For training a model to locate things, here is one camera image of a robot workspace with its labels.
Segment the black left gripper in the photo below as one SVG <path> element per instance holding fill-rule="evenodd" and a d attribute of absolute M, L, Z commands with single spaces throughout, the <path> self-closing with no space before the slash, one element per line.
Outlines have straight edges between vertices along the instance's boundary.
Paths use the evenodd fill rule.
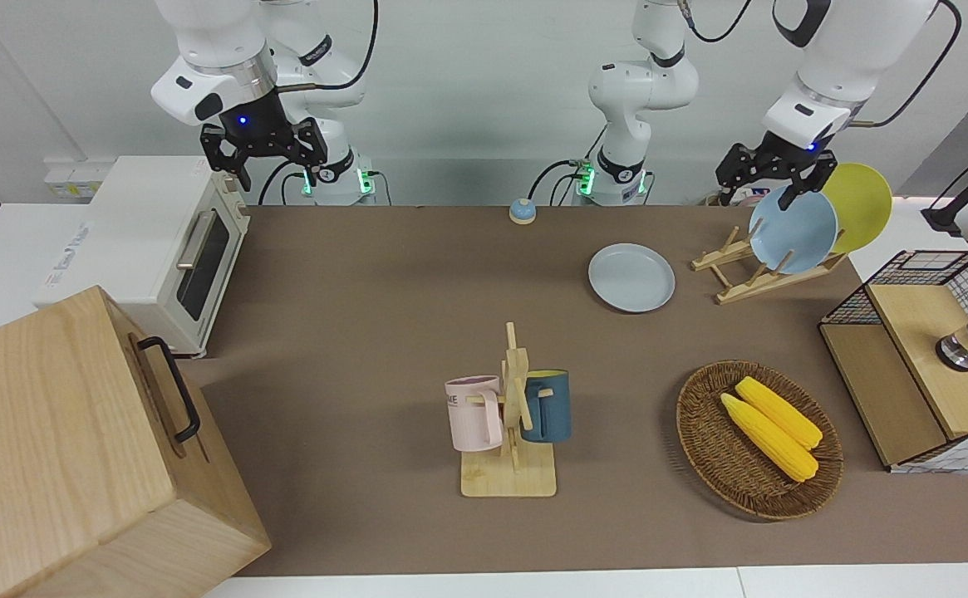
<path fill-rule="evenodd" d="M 719 185 L 718 201 L 728 207 L 735 192 L 760 179 L 759 168 L 766 171 L 790 171 L 789 184 L 780 194 L 779 208 L 789 209 L 798 197 L 821 192 L 830 175 L 838 166 L 834 154 L 821 154 L 813 162 L 813 151 L 790 143 L 777 134 L 766 131 L 757 148 L 735 143 L 716 167 Z"/>

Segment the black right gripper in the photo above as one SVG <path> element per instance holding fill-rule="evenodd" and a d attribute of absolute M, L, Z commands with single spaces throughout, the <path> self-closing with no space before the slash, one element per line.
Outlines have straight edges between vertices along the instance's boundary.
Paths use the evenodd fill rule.
<path fill-rule="evenodd" d="M 244 192 L 252 188 L 245 164 L 251 158 L 282 156 L 301 166 L 308 182 L 317 182 L 322 166 L 328 162 L 328 148 L 316 118 L 298 124 L 287 121 L 278 92 L 220 115 L 221 125 L 203 125 L 201 146 L 211 170 L 232 175 Z"/>

